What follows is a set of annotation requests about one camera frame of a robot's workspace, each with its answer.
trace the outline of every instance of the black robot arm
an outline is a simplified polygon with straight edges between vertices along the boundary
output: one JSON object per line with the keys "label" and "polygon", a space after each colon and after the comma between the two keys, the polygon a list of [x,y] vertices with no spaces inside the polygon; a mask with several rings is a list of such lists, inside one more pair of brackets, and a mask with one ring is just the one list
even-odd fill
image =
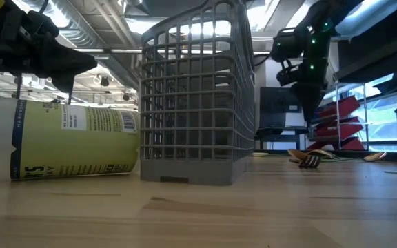
{"label": "black robot arm", "polygon": [[25,13],[11,0],[0,0],[0,72],[50,77],[59,90],[71,93],[74,76],[95,68],[97,62],[93,56],[59,44],[58,35],[50,17]]}
{"label": "black robot arm", "polygon": [[[301,102],[308,124],[322,101],[327,84],[330,39],[338,35],[335,27],[363,0],[320,0],[295,28],[278,32],[270,56],[280,63],[277,80],[282,86],[295,83],[292,92]],[[303,62],[292,65],[289,59],[304,53]]]}

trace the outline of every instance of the desk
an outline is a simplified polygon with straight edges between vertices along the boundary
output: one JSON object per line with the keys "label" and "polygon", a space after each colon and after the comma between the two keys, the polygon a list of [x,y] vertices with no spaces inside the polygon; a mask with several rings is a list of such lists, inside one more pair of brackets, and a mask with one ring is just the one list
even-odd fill
{"label": "desk", "polygon": [[[277,134],[282,131],[293,131],[294,134],[290,135],[280,135]],[[287,126],[287,127],[262,127],[258,129],[255,140],[260,141],[260,149],[263,149],[264,142],[295,142],[296,149],[300,149],[301,142],[300,142],[300,135],[306,134],[307,128],[306,127],[294,127],[294,126]]]}
{"label": "desk", "polygon": [[230,187],[130,176],[0,183],[0,247],[397,247],[397,163],[254,158]]}

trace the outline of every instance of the ceiling light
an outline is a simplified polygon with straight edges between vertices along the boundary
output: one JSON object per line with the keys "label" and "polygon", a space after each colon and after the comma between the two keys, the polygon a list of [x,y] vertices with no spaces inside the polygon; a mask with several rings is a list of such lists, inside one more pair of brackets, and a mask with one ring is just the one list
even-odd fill
{"label": "ceiling light", "polygon": [[275,13],[276,7],[278,7],[278,4],[280,3],[280,0],[269,0],[269,2],[266,3],[266,6],[269,6],[269,8],[266,10],[266,13],[263,15],[263,21],[259,23],[258,27],[261,29],[264,29],[265,26],[269,23],[270,19],[272,18],[272,15]]}
{"label": "ceiling light", "polygon": [[[170,33],[177,33],[177,28],[171,28]],[[191,29],[189,25],[183,25],[180,27],[180,33],[183,34],[201,34],[202,28],[200,23],[192,24]],[[229,21],[216,21],[215,34],[225,35],[231,33],[231,23]],[[213,35],[214,34],[214,24],[211,21],[205,22],[203,24],[203,34]]]}
{"label": "ceiling light", "polygon": [[304,17],[309,12],[310,6],[317,2],[318,0],[306,0],[302,6],[296,11],[294,16],[290,19],[286,28],[295,28],[300,22],[304,19]]}
{"label": "ceiling light", "polygon": [[65,17],[62,11],[60,11],[52,1],[49,2],[49,6],[52,8],[52,11],[44,14],[51,18],[56,27],[65,28],[70,24],[70,20]]}
{"label": "ceiling light", "polygon": [[251,30],[260,31],[264,28],[264,26],[261,27],[261,24],[264,21],[265,13],[266,6],[259,6],[247,10],[247,18],[249,19]]}

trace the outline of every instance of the yellow label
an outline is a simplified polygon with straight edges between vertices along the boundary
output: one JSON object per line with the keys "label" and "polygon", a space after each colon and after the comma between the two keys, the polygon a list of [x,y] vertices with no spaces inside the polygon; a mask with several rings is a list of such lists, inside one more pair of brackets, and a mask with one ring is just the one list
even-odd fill
{"label": "yellow label", "polygon": [[138,116],[132,112],[19,101],[12,179],[131,172]]}

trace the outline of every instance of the computer screen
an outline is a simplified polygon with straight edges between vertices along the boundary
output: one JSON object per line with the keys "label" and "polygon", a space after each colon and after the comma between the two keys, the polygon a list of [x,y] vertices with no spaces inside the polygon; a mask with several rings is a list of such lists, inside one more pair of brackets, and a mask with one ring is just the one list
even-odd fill
{"label": "computer screen", "polygon": [[262,87],[260,114],[301,113],[301,105],[290,88]]}

